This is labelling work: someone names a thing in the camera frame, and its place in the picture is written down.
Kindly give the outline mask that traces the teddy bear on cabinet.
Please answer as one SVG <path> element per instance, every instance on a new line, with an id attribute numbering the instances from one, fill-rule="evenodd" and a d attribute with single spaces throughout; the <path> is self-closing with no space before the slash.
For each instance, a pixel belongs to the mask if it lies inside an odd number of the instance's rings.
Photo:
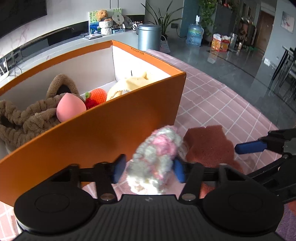
<path id="1" fill-rule="evenodd" d="M 107 10 L 101 9 L 96 13 L 96 18 L 98 21 L 98 27 L 100 28 L 100 33 L 102 35 L 112 34 L 113 20 L 108 17 Z"/>

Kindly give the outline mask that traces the white wifi router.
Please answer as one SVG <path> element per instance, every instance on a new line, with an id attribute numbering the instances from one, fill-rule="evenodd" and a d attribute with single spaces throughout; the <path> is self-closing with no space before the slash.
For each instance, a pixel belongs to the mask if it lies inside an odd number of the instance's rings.
<path id="1" fill-rule="evenodd" d="M 3 58 L 3 60 L 1 60 L 0 71 L 1 71 L 0 81 L 3 81 L 9 76 L 9 73 L 10 73 L 6 58 Z"/>

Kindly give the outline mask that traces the blue water jug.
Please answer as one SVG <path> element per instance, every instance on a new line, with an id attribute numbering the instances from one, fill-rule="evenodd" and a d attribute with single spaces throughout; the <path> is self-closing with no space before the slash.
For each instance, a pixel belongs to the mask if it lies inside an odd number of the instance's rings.
<path id="1" fill-rule="evenodd" d="M 191 46 L 200 47 L 204 35 L 204 29 L 200 23 L 200 16 L 196 15 L 194 24 L 189 25 L 186 43 Z"/>

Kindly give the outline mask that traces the cream yellow plush toy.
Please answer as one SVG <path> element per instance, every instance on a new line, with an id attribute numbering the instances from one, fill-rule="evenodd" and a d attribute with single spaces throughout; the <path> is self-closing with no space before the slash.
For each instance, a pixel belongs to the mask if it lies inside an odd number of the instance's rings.
<path id="1" fill-rule="evenodd" d="M 119 81 L 114 84 L 107 93 L 107 101 L 119 97 L 125 93 L 131 92 L 138 88 L 142 88 L 146 85 L 151 84 L 151 80 L 147 78 L 147 73 L 145 72 L 141 77 L 130 77 L 126 80 Z"/>

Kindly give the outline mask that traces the orange gift bag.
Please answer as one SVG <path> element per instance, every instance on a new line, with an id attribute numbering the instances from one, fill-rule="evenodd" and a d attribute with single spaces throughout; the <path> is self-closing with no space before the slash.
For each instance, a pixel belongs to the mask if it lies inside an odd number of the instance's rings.
<path id="1" fill-rule="evenodd" d="M 211 48 L 217 52 L 227 52 L 231 37 L 221 34 L 213 34 Z"/>

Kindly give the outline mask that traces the white pink fluffy toy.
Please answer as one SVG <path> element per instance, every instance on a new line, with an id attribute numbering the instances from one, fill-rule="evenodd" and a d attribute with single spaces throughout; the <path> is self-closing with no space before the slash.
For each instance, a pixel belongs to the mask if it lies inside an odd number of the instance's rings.
<path id="1" fill-rule="evenodd" d="M 175 126 L 164 126 L 151 133 L 136 149 L 126 168 L 126 181 L 138 195 L 166 192 L 173 160 L 183 143 Z"/>

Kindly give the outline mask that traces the brown plush rabbit toy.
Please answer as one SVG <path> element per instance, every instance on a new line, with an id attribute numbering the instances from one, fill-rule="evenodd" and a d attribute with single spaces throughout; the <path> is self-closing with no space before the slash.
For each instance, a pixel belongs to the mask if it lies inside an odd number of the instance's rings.
<path id="1" fill-rule="evenodd" d="M 20 110 L 9 100 L 1 101 L 1 140 L 9 150 L 14 150 L 38 135 L 58 125 L 58 103 L 66 94 L 83 99 L 75 82 L 65 74 L 57 75 L 49 85 L 45 99 Z"/>

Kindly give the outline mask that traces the orange cardboard box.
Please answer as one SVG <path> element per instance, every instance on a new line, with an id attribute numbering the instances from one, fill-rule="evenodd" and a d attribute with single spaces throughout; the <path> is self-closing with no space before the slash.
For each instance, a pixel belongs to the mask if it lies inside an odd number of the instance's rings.
<path id="1" fill-rule="evenodd" d="M 107 101 L 34 138 L 1 160 L 1 201 L 16 199 L 66 166 L 91 167 L 132 156 L 152 131 L 173 125 L 186 80 L 174 66 L 118 41 L 82 47 L 47 60 L 1 85 L 20 108 L 40 100 L 58 74 L 85 93 L 142 68 L 154 83 Z"/>

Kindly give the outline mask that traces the green potted plant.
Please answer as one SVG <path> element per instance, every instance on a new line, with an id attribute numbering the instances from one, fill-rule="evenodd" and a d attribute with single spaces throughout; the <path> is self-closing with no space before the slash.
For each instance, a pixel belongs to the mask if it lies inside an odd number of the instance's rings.
<path id="1" fill-rule="evenodd" d="M 161 26 L 160 51 L 166 54 L 171 52 L 169 48 L 170 35 L 175 26 L 175 30 L 182 22 L 184 1 L 145 1 L 141 4 L 145 11 L 145 23 Z"/>

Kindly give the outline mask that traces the orange knitted carrot toy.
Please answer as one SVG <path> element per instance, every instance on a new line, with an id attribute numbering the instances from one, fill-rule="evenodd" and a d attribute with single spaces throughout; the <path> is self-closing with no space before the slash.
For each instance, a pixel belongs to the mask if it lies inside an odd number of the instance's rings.
<path id="1" fill-rule="evenodd" d="M 97 105 L 106 102 L 107 92 L 102 88 L 96 88 L 85 93 L 86 109 L 91 109 Z"/>

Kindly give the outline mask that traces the white tv cabinet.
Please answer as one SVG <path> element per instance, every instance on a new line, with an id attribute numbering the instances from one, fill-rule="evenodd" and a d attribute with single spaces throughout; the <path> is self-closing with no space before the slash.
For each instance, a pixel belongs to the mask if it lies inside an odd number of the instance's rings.
<path id="1" fill-rule="evenodd" d="M 1 87 L 5 86 L 13 79 L 23 74 L 24 72 L 32 69 L 33 67 L 50 60 L 54 57 L 60 56 L 62 54 L 71 52 L 73 50 L 86 47 L 89 45 L 106 42 L 110 40 L 115 40 L 132 46 L 133 48 L 138 48 L 138 35 L 135 31 L 130 30 L 126 32 L 115 33 L 100 38 L 88 40 L 86 38 L 73 38 L 67 41 L 63 41 L 59 44 L 53 45 L 52 48 L 45 48 L 44 51 L 39 51 L 36 54 L 26 57 L 16 67 L 9 71 L 8 77 L 1 78 Z"/>

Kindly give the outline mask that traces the tall leafy plant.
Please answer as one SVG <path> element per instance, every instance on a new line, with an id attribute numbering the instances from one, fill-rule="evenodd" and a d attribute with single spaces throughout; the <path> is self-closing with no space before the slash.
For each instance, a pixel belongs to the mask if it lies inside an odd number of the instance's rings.
<path id="1" fill-rule="evenodd" d="M 199 1 L 199 13 L 201 16 L 201 26 L 205 30 L 205 34 L 210 36 L 212 34 L 211 27 L 214 26 L 212 16 L 215 13 L 217 7 L 217 1 L 215 0 L 200 0 Z"/>

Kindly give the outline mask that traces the purple fluffy rug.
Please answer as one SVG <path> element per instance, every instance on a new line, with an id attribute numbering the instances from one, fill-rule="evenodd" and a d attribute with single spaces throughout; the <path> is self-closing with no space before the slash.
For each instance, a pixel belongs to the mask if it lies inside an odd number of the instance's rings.
<path id="1" fill-rule="evenodd" d="M 276 233 L 284 240 L 296 241 L 296 201 L 285 204 L 283 217 L 277 227 Z"/>

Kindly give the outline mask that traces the red brown sponge piece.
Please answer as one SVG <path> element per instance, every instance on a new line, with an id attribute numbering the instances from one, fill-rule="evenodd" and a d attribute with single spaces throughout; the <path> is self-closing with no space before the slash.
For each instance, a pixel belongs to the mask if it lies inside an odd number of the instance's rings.
<path id="1" fill-rule="evenodd" d="M 234 145 L 227 139 L 221 125 L 190 128 L 183 137 L 184 160 L 215 168 L 228 164 L 239 172 L 241 165 L 234 160 Z"/>

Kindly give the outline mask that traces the pink peach toy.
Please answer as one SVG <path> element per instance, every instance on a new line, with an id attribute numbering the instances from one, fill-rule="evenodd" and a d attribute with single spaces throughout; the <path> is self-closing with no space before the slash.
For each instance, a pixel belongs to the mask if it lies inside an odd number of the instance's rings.
<path id="1" fill-rule="evenodd" d="M 57 105 L 56 115 L 62 123 L 85 111 L 85 103 L 79 97 L 71 93 L 66 93 Z"/>

